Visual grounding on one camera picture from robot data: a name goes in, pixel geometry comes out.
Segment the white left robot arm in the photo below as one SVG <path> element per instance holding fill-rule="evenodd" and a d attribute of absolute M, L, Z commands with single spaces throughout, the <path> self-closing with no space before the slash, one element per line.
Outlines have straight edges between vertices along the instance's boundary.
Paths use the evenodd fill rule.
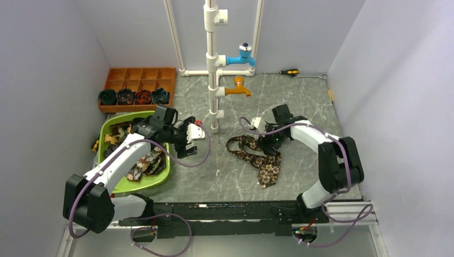
<path fill-rule="evenodd" d="M 150 223 L 154 216 L 152 199 L 139 194 L 111 198 L 117 184 L 146 154 L 159 148 L 174 162 L 197 154 L 193 142 L 209 140 L 209 133 L 201 121 L 190 116 L 178 126 L 178 112 L 159 105 L 152 115 L 139 119 L 124 141 L 104 161 L 84 175 L 73 174 L 65 184 L 63 216 L 68 220 L 70 235 L 77 239 L 88 232 L 101 233 L 111 222 L 133 218 L 139 224 Z"/>

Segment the brown floral tie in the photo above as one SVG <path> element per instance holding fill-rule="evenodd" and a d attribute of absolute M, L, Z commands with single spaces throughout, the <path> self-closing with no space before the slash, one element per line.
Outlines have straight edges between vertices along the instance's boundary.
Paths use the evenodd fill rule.
<path fill-rule="evenodd" d="M 282 161 L 279 151 L 275 155 L 266 154 L 258 139 L 245 134 L 230 138 L 226 148 L 230 154 L 258 170 L 257 179 L 263 189 L 277 183 Z"/>

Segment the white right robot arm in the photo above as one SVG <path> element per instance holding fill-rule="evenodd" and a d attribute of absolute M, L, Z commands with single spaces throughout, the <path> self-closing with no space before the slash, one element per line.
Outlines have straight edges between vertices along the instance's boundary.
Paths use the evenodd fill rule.
<path fill-rule="evenodd" d="M 286 139 L 299 141 L 317 154 L 318 179 L 296 199 L 296 218 L 308 222 L 324 202 L 364 181 L 357 145 L 352 137 L 338 137 L 313 125 L 304 116 L 293 115 L 286 104 L 273 108 L 272 112 L 273 123 L 255 117 L 249 126 L 260 134 L 259 146 L 267 154 L 276 156 Z"/>

